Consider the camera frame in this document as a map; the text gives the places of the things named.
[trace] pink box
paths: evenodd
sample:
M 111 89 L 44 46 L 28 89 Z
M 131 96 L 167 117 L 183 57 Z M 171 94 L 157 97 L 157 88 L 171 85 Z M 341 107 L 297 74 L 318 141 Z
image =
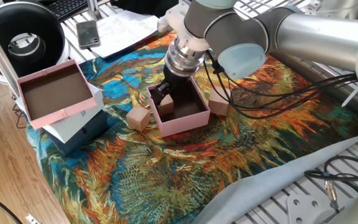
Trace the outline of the pink box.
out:
M 16 82 L 34 129 L 97 105 L 75 60 L 35 72 Z
M 184 94 L 181 98 L 178 98 L 178 95 L 180 96 L 181 93 L 177 95 L 174 93 L 170 94 L 173 98 L 175 107 L 174 113 L 162 117 L 160 117 L 158 114 L 157 107 L 155 106 L 155 103 L 151 97 L 155 87 L 156 85 L 147 87 L 147 94 L 149 96 L 150 107 L 152 108 L 155 121 L 157 122 L 157 126 L 160 129 L 162 137 L 188 131 L 208 124 L 209 114 L 211 111 L 201 96 L 201 93 L 198 90 L 198 87 L 193 78 L 190 78 L 188 81 L 188 86 L 186 87 L 189 88 L 188 90 L 181 89 L 180 92 Z M 181 99 L 188 99 L 189 96 L 187 95 L 189 94 L 190 96 L 196 97 L 190 97 L 192 98 L 192 102 L 180 101 Z

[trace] black cable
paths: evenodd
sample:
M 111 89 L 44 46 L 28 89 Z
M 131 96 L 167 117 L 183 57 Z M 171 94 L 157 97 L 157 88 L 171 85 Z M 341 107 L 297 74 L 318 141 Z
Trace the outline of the black cable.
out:
M 355 157 L 351 157 L 351 156 L 335 156 L 335 157 L 332 157 L 332 158 L 328 159 L 324 163 L 324 167 L 323 167 L 324 172 L 328 171 L 328 165 L 330 163 L 332 163 L 333 161 L 338 160 L 338 159 L 344 159 L 344 160 L 350 160 L 350 161 L 358 162 L 358 158 L 355 158 Z
M 343 87 L 345 85 L 348 85 L 350 83 L 355 83 L 357 82 L 356 80 L 356 75 L 353 73 L 353 74 L 348 74 L 348 75 L 341 75 L 341 76 L 338 76 L 338 77 L 332 77 L 332 78 L 328 78 L 328 79 L 325 79 L 325 80 L 321 80 L 320 82 L 317 82 L 317 83 L 314 83 L 312 85 L 309 85 L 307 87 L 304 87 L 300 90 L 297 90 L 297 91 L 294 91 L 292 93 L 285 93 L 285 94 L 280 94 L 280 95 L 270 95 L 270 94 L 264 94 L 264 93 L 258 93 L 256 91 L 253 91 L 253 90 L 250 90 L 244 86 L 241 86 L 240 84 L 236 83 L 233 79 L 231 79 L 223 70 L 223 68 L 218 64 L 218 62 L 213 58 L 211 52 L 207 51 L 207 54 L 209 55 L 211 61 L 213 62 L 213 67 L 215 69 L 215 74 L 218 76 L 218 80 L 219 80 L 219 84 L 224 88 L 224 85 L 222 83 L 222 80 L 221 80 L 221 77 L 219 75 L 220 72 L 223 72 L 223 74 L 226 76 L 226 78 L 229 80 L 229 81 L 232 81 L 234 84 L 236 84 L 238 87 L 244 89 L 245 91 L 248 91 L 248 92 L 251 92 L 251 93 L 254 93 L 254 94 L 257 94 L 257 95 L 261 95 L 261 96 L 281 96 L 280 98 L 276 99 L 276 100 L 273 100 L 269 103 L 266 103 L 264 105 L 260 105 L 260 106 L 254 106 L 254 107 L 250 107 L 250 106 L 240 106 L 240 105 L 237 105 L 234 103 L 234 100 L 233 100 L 233 95 L 231 94 L 231 97 L 229 97 L 228 93 L 226 92 L 226 89 L 224 88 L 224 93 L 226 95 L 226 98 L 223 97 L 221 94 L 219 94 L 219 92 L 216 91 L 215 87 L 214 87 L 214 84 L 209 76 L 209 72 L 208 72 L 208 69 L 206 68 L 206 63 L 204 62 L 204 67 L 205 67 L 205 70 L 206 70 L 206 73 L 207 73 L 207 76 L 208 76 L 208 79 L 209 79 L 209 82 L 211 83 L 212 87 L 214 88 L 214 90 L 217 92 L 217 94 L 223 98 L 225 101 L 227 101 L 238 113 L 240 113 L 241 115 L 247 117 L 247 118 L 250 118 L 250 119 L 267 119 L 267 118 L 271 118 L 272 116 L 276 116 L 276 115 L 279 115 L 281 113 L 284 113 L 290 109 L 293 109 L 297 106 L 300 106 L 302 105 L 304 102 L 306 101 L 309 101 L 311 99 L 314 99 L 313 96 L 315 95 L 318 95 L 319 93 L 322 93 L 324 91 L 330 91 L 328 90 L 328 88 L 330 87 L 335 87 L 337 86 L 337 88 L 340 88 L 340 87 Z M 311 92 L 311 91 L 314 91 L 312 92 L 311 94 L 309 94 L 308 96 L 294 102 L 293 104 L 287 106 L 287 107 L 284 107 L 284 108 L 268 108 L 267 106 L 269 105 L 272 105 L 276 102 L 279 102 L 281 100 L 284 100 L 284 99 L 287 99 L 289 96 L 294 96 L 294 95 L 297 95 L 297 94 L 300 94 L 300 93 L 307 93 L 307 92 Z M 276 113 L 272 113 L 270 115 L 267 115 L 267 116 L 261 116 L 261 117 L 254 117 L 254 116 L 249 116 L 247 114 L 244 114 L 242 111 L 258 111 L 258 110 L 261 110 L 261 109 L 270 109 L 270 110 L 277 110 Z
M 7 215 L 9 215 L 15 222 L 16 224 L 22 224 L 22 222 L 19 220 L 19 218 L 17 216 L 15 216 L 15 214 L 13 214 L 12 211 L 10 211 L 3 203 L 0 202 L 0 209 L 2 209 L 4 212 L 7 213 Z
M 358 193 L 358 186 L 356 186 L 355 184 L 352 184 L 349 181 L 342 181 L 342 183 L 348 185 L 351 189 Z
M 349 78 L 344 79 L 344 80 L 339 80 L 339 81 L 337 81 L 337 82 L 331 83 L 330 86 L 335 86 L 335 85 L 338 85 L 338 84 L 344 83 L 344 82 L 351 82 L 351 79 L 352 79 L 352 77 L 349 77 Z M 213 85 L 213 82 L 212 82 L 211 79 L 210 79 L 210 77 L 209 77 L 209 82 L 211 83 L 212 86 L 214 86 L 214 85 Z M 228 99 L 226 99 L 225 97 L 223 97 L 223 96 L 220 95 L 219 93 L 217 93 L 217 94 L 218 94 L 220 97 L 222 97 L 225 101 L 228 101 Z M 282 96 L 281 98 L 278 98 L 278 99 L 276 99 L 276 100 L 273 100 L 273 101 L 271 101 L 271 102 L 269 102 L 269 103 L 266 103 L 266 104 L 264 104 L 264 105 L 260 105 L 260 106 L 257 106 L 257 107 L 245 107 L 245 106 L 239 106 L 239 105 L 236 105 L 236 106 L 239 107 L 239 108 L 242 108 L 242 109 L 247 109 L 247 110 L 258 110 L 258 109 L 281 110 L 281 108 L 279 108 L 279 109 L 277 109 L 277 108 L 266 108 L 266 106 L 271 105 L 271 104 L 274 104 L 274 103 L 276 103 L 276 102 L 278 102 L 278 101 L 284 100 L 284 99 L 288 98 L 288 96 L 290 96 L 290 95 L 291 95 L 291 94 L 286 94 L 286 96 Z
M 210 75 L 209 75 L 208 69 L 206 69 L 206 73 L 207 73 L 207 77 L 208 77 L 208 79 L 209 79 L 209 82 L 211 83 L 212 88 L 215 90 L 215 92 L 216 92 L 221 98 L 223 98 L 225 101 L 227 101 L 239 114 L 245 116 L 246 118 L 250 118 L 250 119 L 267 119 L 267 118 L 271 118 L 271 117 L 274 117 L 274 116 L 276 116 L 276 115 L 282 114 L 282 113 L 284 113 L 284 112 L 286 112 L 286 111 L 288 111 L 288 110 L 290 110 L 290 109 L 293 109 L 293 108 L 296 108 L 297 106 L 302 105 L 304 102 L 310 100 L 313 96 L 315 96 L 315 95 L 321 93 L 322 91 L 324 91 L 327 87 L 332 87 L 332 86 L 335 86 L 335 85 L 338 84 L 338 82 L 336 82 L 336 83 L 330 83 L 330 84 L 328 84 L 328 85 L 326 85 L 326 86 L 320 88 L 319 90 L 316 90 L 314 93 L 312 93 L 312 94 L 310 94 L 310 95 L 308 95 L 308 96 L 302 98 L 301 100 L 295 102 L 294 104 L 292 104 L 292 105 L 286 107 L 285 109 L 282 109 L 282 110 L 280 110 L 280 111 L 278 111 L 278 112 L 276 112 L 276 113 L 272 113 L 272 114 L 267 115 L 267 116 L 255 117 L 255 116 L 250 116 L 250 115 L 248 115 L 248 114 L 243 113 L 243 112 L 239 109 L 239 107 L 238 107 L 237 105 L 235 105 L 231 100 L 228 100 L 229 97 L 228 97 L 228 93 L 227 93 L 227 91 L 226 91 L 225 88 L 224 88 L 223 90 L 224 90 L 224 93 L 225 93 L 225 95 L 227 96 L 227 98 L 225 98 L 225 97 L 223 97 L 221 94 L 219 94 L 219 92 L 216 90 L 216 88 L 215 88 L 215 86 L 214 86 L 214 84 L 213 84 L 213 82 L 212 82 L 212 80 L 211 80 L 211 77 L 210 77 Z M 218 80 L 219 80 L 219 83 L 221 84 L 221 86 L 224 86 L 224 85 L 223 85 L 223 82 L 222 82 L 222 80 L 221 80 L 220 75 L 217 74 L 217 76 L 218 76 Z M 347 81 L 349 81 L 349 80 L 342 80 L 342 81 L 339 81 L 339 82 L 340 82 L 340 83 L 343 83 L 343 82 L 347 82 Z
M 332 163 L 332 161 L 335 161 L 335 160 L 338 160 L 338 159 L 350 160 L 350 161 L 358 162 L 358 158 L 351 157 L 351 156 L 336 156 L 336 157 L 332 157 L 332 158 L 330 158 L 329 160 L 327 160 L 324 163 L 324 167 L 323 167 L 324 171 L 308 170 L 308 171 L 305 171 L 305 176 L 308 176 L 308 177 L 311 177 L 311 178 L 316 178 L 316 179 L 337 180 L 337 181 L 342 181 L 342 182 L 358 181 L 358 176 L 357 175 L 352 174 L 351 177 L 340 177 L 340 175 L 349 175 L 349 174 L 332 175 L 332 174 L 328 173 L 328 165 L 330 163 Z

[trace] painted tablecloth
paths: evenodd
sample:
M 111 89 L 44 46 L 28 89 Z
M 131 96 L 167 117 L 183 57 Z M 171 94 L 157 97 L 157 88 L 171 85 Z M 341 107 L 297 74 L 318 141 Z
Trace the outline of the painted tablecloth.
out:
M 72 223 L 191 223 L 229 184 L 358 136 L 358 115 L 324 94 L 265 120 L 229 108 L 226 117 L 212 114 L 207 126 L 167 138 L 161 138 L 153 115 L 143 132 L 131 129 L 126 114 L 135 105 L 150 108 L 146 88 L 163 79 L 163 57 L 175 34 L 158 37 L 137 50 L 80 65 L 103 91 L 108 114 L 109 129 L 94 141 L 65 157 L 41 129 L 27 125 L 39 166 Z M 208 102 L 211 86 L 203 67 L 194 79 Z M 213 82 L 218 85 L 216 76 Z M 264 93 L 309 84 L 270 56 L 238 82 Z M 242 105 L 271 100 L 231 88 Z

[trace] wooden cube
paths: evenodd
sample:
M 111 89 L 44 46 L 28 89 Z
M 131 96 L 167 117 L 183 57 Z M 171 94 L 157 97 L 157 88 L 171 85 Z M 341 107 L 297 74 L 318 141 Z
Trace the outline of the wooden cube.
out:
M 172 97 L 168 94 L 161 101 L 161 104 L 158 108 L 158 114 L 160 116 L 164 116 L 170 113 L 173 113 L 173 100 Z
M 221 87 L 216 87 L 216 90 L 219 92 L 220 95 L 222 95 L 223 97 L 227 97 L 226 94 L 224 93 L 223 88 Z M 229 94 L 229 96 L 231 96 L 230 90 L 226 89 L 227 93 Z M 226 116 L 227 114 L 227 109 L 229 108 L 229 102 L 225 101 L 224 99 L 222 99 L 216 92 L 214 89 L 211 90 L 211 93 L 209 94 L 209 102 L 208 102 L 208 106 L 211 109 L 211 113 L 214 114 L 218 114 L 218 115 L 223 115 Z
M 127 114 L 127 122 L 129 127 L 143 131 L 150 122 L 149 110 L 139 105 L 134 106 Z

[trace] white paper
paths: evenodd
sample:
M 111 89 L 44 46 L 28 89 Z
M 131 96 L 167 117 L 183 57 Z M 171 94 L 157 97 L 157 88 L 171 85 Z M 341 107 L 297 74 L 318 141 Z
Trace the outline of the white paper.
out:
M 101 45 L 92 51 L 105 58 L 130 47 L 157 31 L 158 18 L 130 11 L 97 22 Z
M 356 142 L 358 137 L 325 147 L 258 175 L 238 180 L 215 196 L 193 224 L 228 224 L 236 221 L 281 189 L 303 177 L 304 171 L 320 166 Z

